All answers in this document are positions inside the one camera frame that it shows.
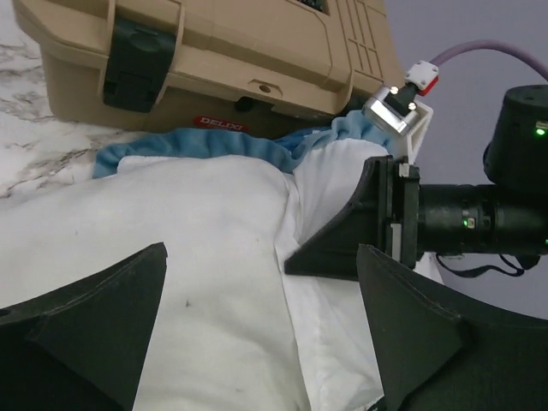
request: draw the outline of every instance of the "case lid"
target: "case lid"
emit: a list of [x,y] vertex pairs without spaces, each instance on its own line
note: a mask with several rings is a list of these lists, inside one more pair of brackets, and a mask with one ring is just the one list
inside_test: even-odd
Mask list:
[[163,91],[245,95],[314,119],[338,114],[353,92],[402,84],[382,0],[326,0],[323,13],[297,0],[13,1],[44,51],[102,80],[121,17],[175,36]]

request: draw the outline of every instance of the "red logo label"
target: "red logo label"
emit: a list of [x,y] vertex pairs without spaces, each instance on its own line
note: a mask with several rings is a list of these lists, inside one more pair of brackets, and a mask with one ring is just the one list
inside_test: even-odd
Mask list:
[[237,122],[228,122],[226,120],[219,120],[218,118],[197,116],[193,120],[194,126],[200,128],[219,128],[222,130],[239,131],[246,133],[249,128],[243,124]]

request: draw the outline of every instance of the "robotic arm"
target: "robotic arm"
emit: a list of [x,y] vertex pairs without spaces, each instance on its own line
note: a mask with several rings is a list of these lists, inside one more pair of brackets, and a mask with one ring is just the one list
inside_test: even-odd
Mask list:
[[[406,139],[419,121],[415,98],[438,82],[439,66],[466,51],[489,49],[517,57],[548,81],[548,68],[511,45],[482,40],[458,45],[430,62],[415,64],[406,85],[382,87],[364,115],[393,138]],[[493,139],[484,153],[492,185],[420,185],[406,158],[370,158],[352,199],[286,262],[294,275],[357,280],[356,253],[368,244],[414,268],[425,252],[493,253],[515,271],[494,265],[452,271],[477,277],[497,270],[520,276],[548,254],[548,85],[506,92]],[[504,255],[516,257],[519,267]]]

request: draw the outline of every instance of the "tan plastic case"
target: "tan plastic case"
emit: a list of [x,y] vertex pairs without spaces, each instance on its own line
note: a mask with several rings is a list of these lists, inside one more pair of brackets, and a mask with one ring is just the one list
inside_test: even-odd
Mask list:
[[[383,82],[403,83],[383,0],[325,0],[324,12],[298,0],[13,2],[19,26],[41,46],[51,110],[64,120],[276,138],[328,124],[351,98],[367,98]],[[174,39],[169,73],[148,112],[104,103],[118,19]],[[150,63],[143,60],[134,66]],[[253,99],[251,110],[235,108],[242,98]]]

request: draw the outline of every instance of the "black latch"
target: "black latch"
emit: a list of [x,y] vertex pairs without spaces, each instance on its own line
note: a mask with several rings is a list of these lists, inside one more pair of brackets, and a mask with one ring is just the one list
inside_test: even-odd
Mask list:
[[117,17],[104,78],[103,102],[148,113],[175,54],[176,36]]
[[321,12],[323,12],[325,8],[325,0],[299,0],[299,3],[303,3],[308,7],[312,7]]

